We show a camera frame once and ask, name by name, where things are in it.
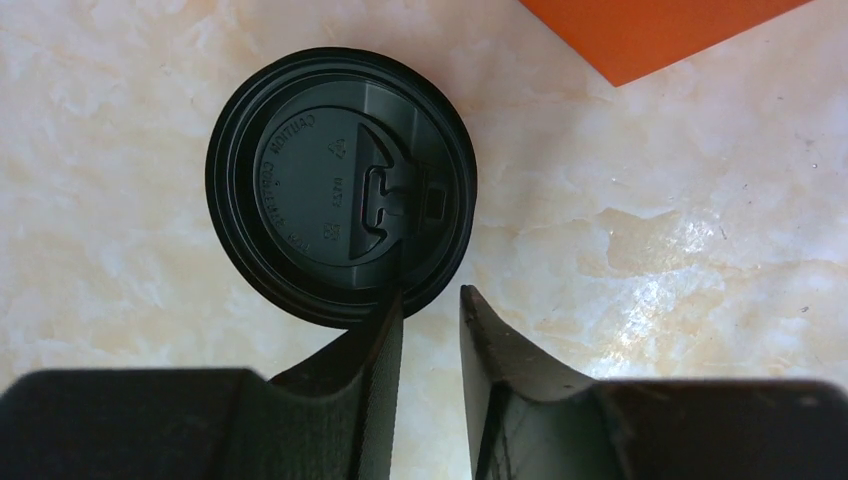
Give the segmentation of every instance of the white marble countertop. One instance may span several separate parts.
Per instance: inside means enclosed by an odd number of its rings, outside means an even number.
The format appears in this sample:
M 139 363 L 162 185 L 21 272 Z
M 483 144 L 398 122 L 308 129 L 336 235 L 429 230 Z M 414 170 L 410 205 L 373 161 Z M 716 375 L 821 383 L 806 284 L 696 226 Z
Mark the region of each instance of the white marble countertop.
M 430 78 L 473 137 L 474 237 L 407 323 L 393 476 L 468 478 L 458 286 L 609 376 L 848 385 L 848 2 L 619 89 L 515 0 L 0 1 L 0 380 L 283 370 L 338 335 L 255 293 L 212 229 L 224 102 L 293 51 Z

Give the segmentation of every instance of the orange box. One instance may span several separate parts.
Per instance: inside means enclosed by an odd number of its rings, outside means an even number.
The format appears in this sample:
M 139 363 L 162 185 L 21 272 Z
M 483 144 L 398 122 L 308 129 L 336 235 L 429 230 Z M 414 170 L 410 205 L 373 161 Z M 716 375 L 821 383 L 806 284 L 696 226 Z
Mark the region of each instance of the orange box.
M 810 0 L 521 0 L 615 86 Z

